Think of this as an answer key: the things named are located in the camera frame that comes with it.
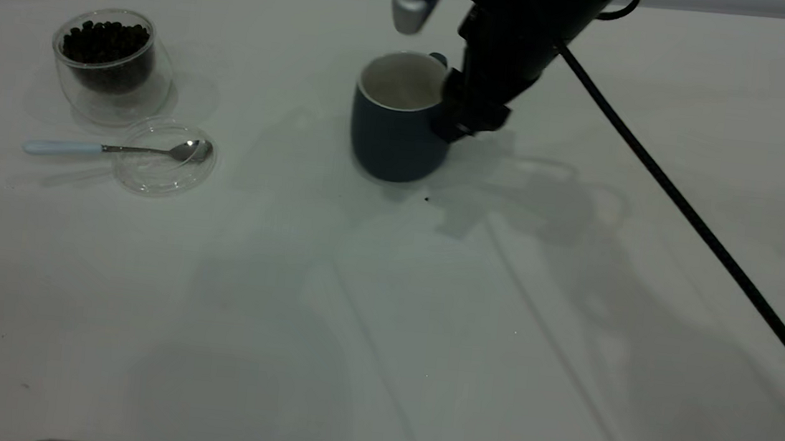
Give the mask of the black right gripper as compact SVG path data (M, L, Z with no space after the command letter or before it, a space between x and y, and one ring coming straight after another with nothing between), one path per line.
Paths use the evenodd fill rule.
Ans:
M562 10L537 4L474 0L459 29L466 43L462 66L451 68L442 84L437 136L452 144L501 129L512 101L556 58L564 19Z

